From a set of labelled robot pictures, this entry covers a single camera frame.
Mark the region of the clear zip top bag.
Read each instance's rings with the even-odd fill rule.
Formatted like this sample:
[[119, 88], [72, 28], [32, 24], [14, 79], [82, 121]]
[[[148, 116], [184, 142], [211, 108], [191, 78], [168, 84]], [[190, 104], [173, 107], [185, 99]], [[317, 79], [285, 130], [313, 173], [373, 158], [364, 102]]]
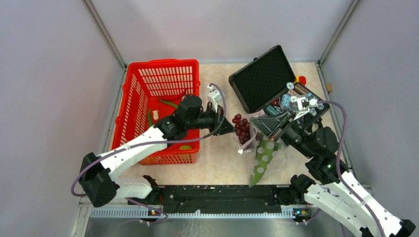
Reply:
[[235, 140], [240, 144], [238, 154], [247, 159], [248, 186], [265, 184], [274, 175], [289, 167], [290, 154], [282, 140], [270, 140], [251, 123], [251, 119], [266, 117], [264, 112], [232, 118], [235, 126]]

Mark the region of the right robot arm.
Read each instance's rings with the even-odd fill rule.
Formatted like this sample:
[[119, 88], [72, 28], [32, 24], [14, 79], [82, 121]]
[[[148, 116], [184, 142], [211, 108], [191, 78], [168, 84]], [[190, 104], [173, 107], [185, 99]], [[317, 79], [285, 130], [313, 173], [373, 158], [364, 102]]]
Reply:
[[251, 118], [251, 124], [271, 141], [282, 140], [309, 159], [311, 177], [291, 179], [290, 198], [313, 204], [357, 237], [409, 237], [416, 229], [408, 219], [391, 214], [357, 181], [340, 159], [342, 142], [320, 115], [294, 120], [289, 113]]

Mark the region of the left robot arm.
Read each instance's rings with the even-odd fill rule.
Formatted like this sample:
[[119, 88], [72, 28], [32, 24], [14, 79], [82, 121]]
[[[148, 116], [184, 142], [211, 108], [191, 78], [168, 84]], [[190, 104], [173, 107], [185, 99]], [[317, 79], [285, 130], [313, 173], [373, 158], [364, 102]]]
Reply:
[[233, 132], [234, 126], [226, 119], [225, 108], [218, 104], [219, 101], [225, 102], [224, 95], [211, 92], [209, 98], [211, 100], [204, 111], [200, 97], [187, 95], [171, 115], [160, 119], [131, 141], [98, 156], [93, 152], [85, 155], [71, 186], [72, 195], [77, 195], [74, 188], [79, 183], [84, 191], [80, 196], [87, 197], [94, 207], [102, 207], [122, 191], [116, 180], [127, 169], [174, 144], [203, 139], [187, 139], [189, 130], [208, 129], [206, 138]]

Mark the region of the green leafy vegetable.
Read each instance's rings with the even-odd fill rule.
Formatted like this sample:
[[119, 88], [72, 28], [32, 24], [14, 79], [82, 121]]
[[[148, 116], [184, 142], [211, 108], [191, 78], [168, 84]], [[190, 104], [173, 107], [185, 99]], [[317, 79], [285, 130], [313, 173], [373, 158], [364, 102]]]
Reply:
[[255, 158], [250, 172], [250, 186], [256, 185], [263, 178], [269, 163], [282, 146], [278, 141], [269, 141], [269, 138], [261, 133], [257, 134], [255, 144]]

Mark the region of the red grape bunch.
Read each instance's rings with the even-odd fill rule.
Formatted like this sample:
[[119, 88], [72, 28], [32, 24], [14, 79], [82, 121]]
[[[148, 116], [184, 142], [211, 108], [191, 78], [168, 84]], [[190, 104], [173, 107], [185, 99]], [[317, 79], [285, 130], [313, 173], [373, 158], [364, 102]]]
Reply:
[[234, 115], [232, 122], [235, 127], [235, 134], [238, 137], [240, 144], [245, 144], [251, 138], [250, 122], [241, 114]]

